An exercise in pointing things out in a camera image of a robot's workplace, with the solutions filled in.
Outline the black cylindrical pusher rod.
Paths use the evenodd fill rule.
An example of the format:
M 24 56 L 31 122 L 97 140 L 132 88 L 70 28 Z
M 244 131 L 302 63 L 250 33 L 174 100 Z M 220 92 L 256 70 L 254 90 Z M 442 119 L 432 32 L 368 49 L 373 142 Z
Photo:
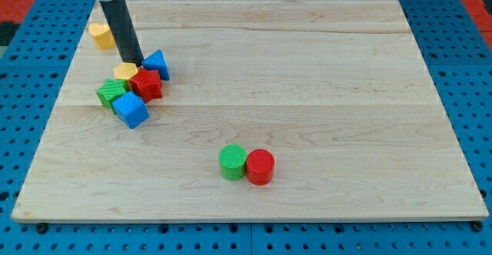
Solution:
M 100 4 L 121 60 L 141 66 L 144 57 L 126 1 L 111 0 Z

